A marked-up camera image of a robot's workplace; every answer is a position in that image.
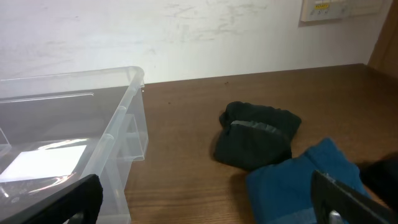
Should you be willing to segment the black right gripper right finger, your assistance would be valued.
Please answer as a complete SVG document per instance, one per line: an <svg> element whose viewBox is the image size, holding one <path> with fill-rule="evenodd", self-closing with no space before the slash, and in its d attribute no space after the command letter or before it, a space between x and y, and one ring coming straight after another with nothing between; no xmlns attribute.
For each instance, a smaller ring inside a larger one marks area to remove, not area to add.
<svg viewBox="0 0 398 224"><path fill-rule="evenodd" d="M312 173L311 200L318 224L394 224L397 214L318 170Z"/></svg>

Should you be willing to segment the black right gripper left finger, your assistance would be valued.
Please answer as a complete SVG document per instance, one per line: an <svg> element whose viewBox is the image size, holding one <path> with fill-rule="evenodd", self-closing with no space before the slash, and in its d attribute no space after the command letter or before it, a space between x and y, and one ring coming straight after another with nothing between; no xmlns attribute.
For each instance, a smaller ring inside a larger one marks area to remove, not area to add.
<svg viewBox="0 0 398 224"><path fill-rule="evenodd" d="M95 174L76 181L1 224L95 224L103 203L103 188Z"/></svg>

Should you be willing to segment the teal blue garment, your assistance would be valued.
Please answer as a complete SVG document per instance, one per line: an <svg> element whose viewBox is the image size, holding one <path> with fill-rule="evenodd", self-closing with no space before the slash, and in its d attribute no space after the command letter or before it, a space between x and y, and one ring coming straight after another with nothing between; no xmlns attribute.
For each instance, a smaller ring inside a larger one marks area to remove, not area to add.
<svg viewBox="0 0 398 224"><path fill-rule="evenodd" d="M261 167L246 177L256 223L316 223L310 195L315 170L369 196L358 167L330 138L325 138L296 158Z"/></svg>

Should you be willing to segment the small black garment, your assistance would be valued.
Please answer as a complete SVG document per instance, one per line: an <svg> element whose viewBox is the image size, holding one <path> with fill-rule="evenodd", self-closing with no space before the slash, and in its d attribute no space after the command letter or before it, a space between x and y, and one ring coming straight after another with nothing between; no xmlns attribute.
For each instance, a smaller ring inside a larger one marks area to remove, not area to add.
<svg viewBox="0 0 398 224"><path fill-rule="evenodd" d="M288 110L234 101L219 117L216 161L246 171L292 158L291 142L302 120Z"/></svg>

